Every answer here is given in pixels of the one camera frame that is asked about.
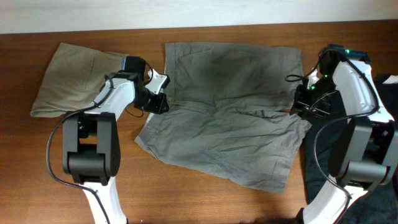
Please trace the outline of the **grey shorts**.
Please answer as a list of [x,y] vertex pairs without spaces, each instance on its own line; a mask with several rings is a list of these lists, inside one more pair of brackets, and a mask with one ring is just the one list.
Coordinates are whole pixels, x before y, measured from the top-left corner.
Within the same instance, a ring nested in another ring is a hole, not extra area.
[[282,194],[311,125],[289,114],[302,52],[217,42],[165,45],[170,109],[148,117],[136,143],[156,159]]

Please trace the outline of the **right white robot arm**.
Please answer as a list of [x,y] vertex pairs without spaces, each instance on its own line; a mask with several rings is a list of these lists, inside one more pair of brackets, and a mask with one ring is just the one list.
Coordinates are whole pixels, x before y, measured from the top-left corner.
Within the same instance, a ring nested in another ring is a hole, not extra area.
[[397,123],[377,92],[366,52],[329,44],[298,82],[291,114],[326,121],[316,132],[313,156],[327,128],[343,123],[328,158],[328,172],[314,160],[325,184],[296,217],[297,223],[338,223],[358,199],[386,185],[397,168]]

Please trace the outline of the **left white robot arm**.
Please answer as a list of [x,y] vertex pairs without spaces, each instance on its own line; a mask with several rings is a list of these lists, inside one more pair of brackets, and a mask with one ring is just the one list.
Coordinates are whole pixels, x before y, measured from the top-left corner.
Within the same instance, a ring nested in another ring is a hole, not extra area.
[[169,77],[150,72],[113,72],[99,95],[81,112],[71,112],[62,123],[62,166],[88,199],[95,223],[127,223],[119,201],[116,174],[121,163],[117,121],[134,105],[143,112],[168,111],[163,92]]

